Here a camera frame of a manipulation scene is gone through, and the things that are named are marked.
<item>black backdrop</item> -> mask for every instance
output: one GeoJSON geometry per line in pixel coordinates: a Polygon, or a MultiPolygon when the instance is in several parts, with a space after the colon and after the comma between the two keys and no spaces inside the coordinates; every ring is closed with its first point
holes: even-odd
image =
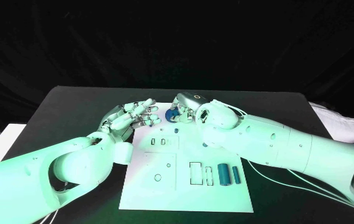
{"type": "Polygon", "coordinates": [[[288,91],[354,116],[354,0],[0,0],[1,127],[56,85],[288,91]]]}

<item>blue object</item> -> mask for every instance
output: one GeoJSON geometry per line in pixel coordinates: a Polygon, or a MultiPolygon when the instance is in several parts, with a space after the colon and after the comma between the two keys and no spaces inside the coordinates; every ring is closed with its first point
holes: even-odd
{"type": "Polygon", "coordinates": [[[238,175],[238,170],[236,170],[236,167],[235,166],[232,167],[232,172],[234,172],[234,182],[236,184],[239,184],[241,181],[239,181],[239,175],[238,175]]]}
{"type": "Polygon", "coordinates": [[[229,172],[228,172],[226,164],[218,164],[218,173],[219,173],[219,185],[229,186],[231,180],[229,180],[229,172]]]}
{"type": "Polygon", "coordinates": [[[164,118],[170,123],[176,123],[174,121],[170,120],[171,117],[179,115],[179,110],[174,108],[174,110],[167,110],[164,113],[164,118]]]}

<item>robotic arm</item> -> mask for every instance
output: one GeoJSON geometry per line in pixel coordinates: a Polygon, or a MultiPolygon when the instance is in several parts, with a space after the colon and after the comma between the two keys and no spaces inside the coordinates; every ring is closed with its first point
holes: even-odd
{"type": "Polygon", "coordinates": [[[160,123],[154,100],[115,106],[96,132],[0,162],[0,223],[33,223],[105,180],[112,162],[128,164],[132,129],[160,123]],[[75,185],[56,191],[49,173],[75,185]]]}
{"type": "Polygon", "coordinates": [[[257,164],[314,177],[354,203],[352,144],[309,135],[189,92],[176,95],[166,119],[168,122],[195,121],[203,146],[223,147],[257,164]]]}

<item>black table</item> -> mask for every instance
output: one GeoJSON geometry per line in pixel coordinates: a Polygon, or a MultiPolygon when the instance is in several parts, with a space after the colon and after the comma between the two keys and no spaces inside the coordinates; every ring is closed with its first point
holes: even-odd
{"type": "MultiPolygon", "coordinates": [[[[38,150],[96,130],[101,117],[116,105],[153,98],[171,102],[182,90],[129,88],[53,88],[4,159],[38,150]]],[[[248,114],[273,119],[313,135],[329,137],[319,118],[297,93],[193,91],[248,114]]],[[[310,188],[284,170],[254,164],[271,179],[310,188]]],[[[114,164],[99,186],[59,209],[56,223],[351,223],[354,209],[303,190],[264,179],[245,160],[242,167],[254,213],[118,210],[125,167],[114,164]]]]}

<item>white board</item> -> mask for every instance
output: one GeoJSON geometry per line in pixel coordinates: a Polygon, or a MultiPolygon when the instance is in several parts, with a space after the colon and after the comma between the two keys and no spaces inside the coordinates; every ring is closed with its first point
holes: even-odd
{"type": "Polygon", "coordinates": [[[252,212],[239,157],[223,148],[203,147],[195,123],[168,123],[164,112],[170,103],[155,105],[161,123],[134,131],[119,209],[252,212]],[[200,163],[202,185],[190,184],[190,172],[199,177],[197,167],[189,168],[190,162],[200,163]],[[228,164],[229,186],[219,185],[221,163],[228,164]],[[232,166],[238,168],[241,184],[234,182],[232,166]],[[206,184],[206,167],[210,167],[212,185],[206,184]]]}

